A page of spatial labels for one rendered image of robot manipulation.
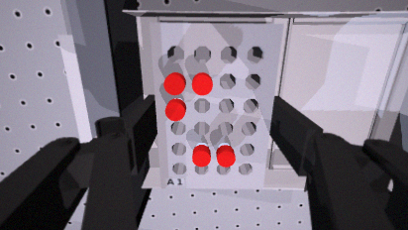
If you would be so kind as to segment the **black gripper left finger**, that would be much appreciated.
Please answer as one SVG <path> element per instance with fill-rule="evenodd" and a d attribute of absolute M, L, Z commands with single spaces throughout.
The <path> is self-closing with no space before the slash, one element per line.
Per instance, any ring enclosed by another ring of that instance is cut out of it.
<path fill-rule="evenodd" d="M 154 95 L 95 128 L 90 142 L 49 142 L 0 181 L 0 230 L 64 230 L 87 189 L 81 230 L 138 230 L 131 173 L 157 135 Z"/>

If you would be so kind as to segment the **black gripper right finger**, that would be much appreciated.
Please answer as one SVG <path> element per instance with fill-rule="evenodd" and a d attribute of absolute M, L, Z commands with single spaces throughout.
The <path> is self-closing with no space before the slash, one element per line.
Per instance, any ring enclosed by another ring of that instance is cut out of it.
<path fill-rule="evenodd" d="M 297 175 L 307 176 L 312 230 L 408 230 L 408 152 L 331 133 L 274 96 L 269 135 Z"/>

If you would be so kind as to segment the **grey flat base plate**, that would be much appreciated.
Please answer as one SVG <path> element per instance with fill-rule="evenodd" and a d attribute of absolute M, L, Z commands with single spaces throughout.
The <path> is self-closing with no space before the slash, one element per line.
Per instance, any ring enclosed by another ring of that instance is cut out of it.
<path fill-rule="evenodd" d="M 139 11 L 408 11 L 408 0 L 137 0 Z M 0 0 L 0 181 L 42 147 L 79 138 L 57 35 L 65 0 Z M 308 192 L 153 188 L 138 230 L 312 230 Z"/>

